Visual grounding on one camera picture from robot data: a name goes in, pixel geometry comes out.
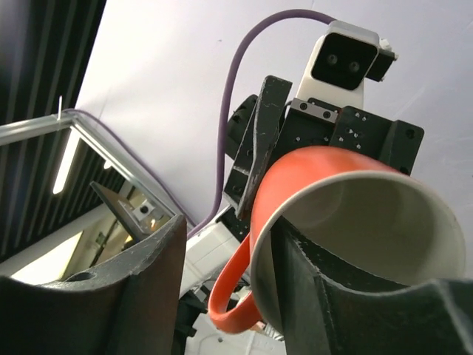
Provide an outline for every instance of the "purple cable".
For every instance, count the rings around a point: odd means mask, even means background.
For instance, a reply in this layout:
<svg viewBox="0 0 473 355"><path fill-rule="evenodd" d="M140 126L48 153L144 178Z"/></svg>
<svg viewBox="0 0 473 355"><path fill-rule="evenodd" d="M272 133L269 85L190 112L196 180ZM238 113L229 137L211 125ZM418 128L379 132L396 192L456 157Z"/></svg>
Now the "purple cable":
<svg viewBox="0 0 473 355"><path fill-rule="evenodd" d="M217 183L215 185L215 198L214 205L210 214L195 226L188 234L188 238L193 237L200 229L202 229L207 223L209 223L217 214L222 202L222 192L223 192L223 181L225 175L225 139L227 135L227 122L228 114L230 113L230 102L231 94L234 90L235 79L237 78L238 68L242 61L243 55L245 54L247 48L250 46L251 42L266 28L288 18L307 18L310 20L315 20L323 24L329 24L332 21L335 21L333 17L325 15L323 13L318 13L312 10L286 10L281 11L280 13L275 13L261 22L259 22L255 27L251 29L250 32L243 38L242 43L236 49L233 60L231 61L230 69L228 71L227 81L225 82L225 89L223 90L222 104L220 106L220 118L219 118L219 129L217 134Z"/></svg>
<svg viewBox="0 0 473 355"><path fill-rule="evenodd" d="M222 96L222 103L220 107L220 118L219 118L219 129L217 133L217 183L215 185L215 198L214 204L212 206L212 210L210 214L196 225L189 233L188 239L192 238L200 229L202 229L207 223L209 223L219 211L220 204L222 202L222 192L223 192L223 182L225 178L225 139L227 135L227 122L228 122L228 115L230 113L230 102L231 102L231 94L234 89L235 79L237 78L238 68L242 61L243 55L245 54L247 48L250 46L251 42L266 28L279 22L281 20L289 19L289 18L307 18L310 20L315 20L321 22L323 24L329 24L332 21L335 21L334 18L325 15L323 13L318 13L312 10L304 10L304 9L295 9L295 10L286 10L281 11L280 13L275 13L261 22L259 22L251 31L243 38L242 42L236 49L235 55L233 60L231 61L230 69L228 71L227 80L225 82L225 89L223 90ZM146 163L138 157L132 149L130 149L125 142L123 142L107 125L105 125L102 121L96 118L94 115L84 111L82 109L65 109L65 112L77 112L82 115L85 115L91 118L94 122L96 122L99 126L105 129L121 146L122 148L132 156L145 170L150 174L163 188L164 192L169 196L171 201L180 209L180 211L186 216L186 218L191 222L193 221L190 219L187 213L185 213L185 209L177 202L174 198L171 191L166 187L165 183L159 179L159 177L152 171Z"/></svg>
<svg viewBox="0 0 473 355"><path fill-rule="evenodd" d="M186 210L181 206L181 204L175 199L175 197L173 196L173 194L171 193L171 191L168 189L168 187L166 186L166 184L164 183L164 181L162 181L154 172L153 170L148 166L146 165L146 163L140 158L138 157L138 155L133 152L132 149L130 149L128 147L128 145L126 145L126 143L120 138L118 137L118 135L113 132L106 124L104 124L100 119L98 119L97 117L95 117L92 113L89 113L87 111L84 111L83 109L65 109L63 112L76 112L78 114L82 114L82 115L85 115L87 116L88 118L90 118L91 120L93 120L95 123L97 123L100 127L102 127L103 129L106 130L106 132L112 136L113 139L115 139L117 141L118 144L120 144L120 146L123 148L123 150L125 150L125 152L127 152L128 154L130 154L130 156L135 159L145 170L148 174L151 175L151 177L153 179L155 179L157 181L157 183L159 183L160 187L164 190L164 192L169 196L169 199L172 201L172 203L174 205L177 206L177 208L186 216L187 220L193 225L195 226L196 223L189 217L189 215L186 213Z"/></svg>

